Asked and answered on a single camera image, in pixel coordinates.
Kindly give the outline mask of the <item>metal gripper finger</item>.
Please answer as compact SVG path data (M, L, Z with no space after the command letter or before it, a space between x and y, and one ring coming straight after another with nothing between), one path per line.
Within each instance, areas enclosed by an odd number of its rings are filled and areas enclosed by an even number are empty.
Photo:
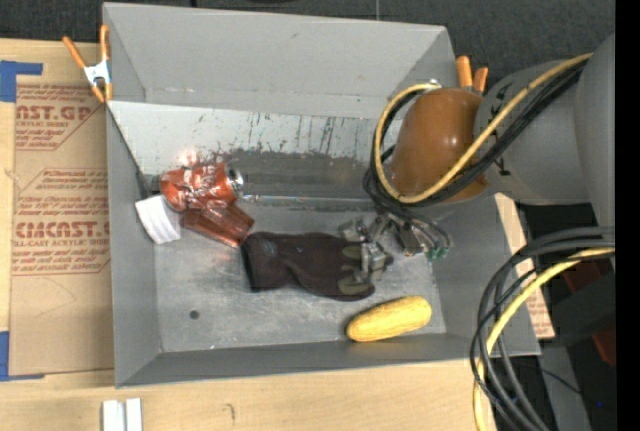
M378 243L360 243L342 249L346 261L341 266L338 290L342 296L370 296L393 257Z
M374 241L375 222L363 217L353 218L340 226L340 235L349 242L364 243Z

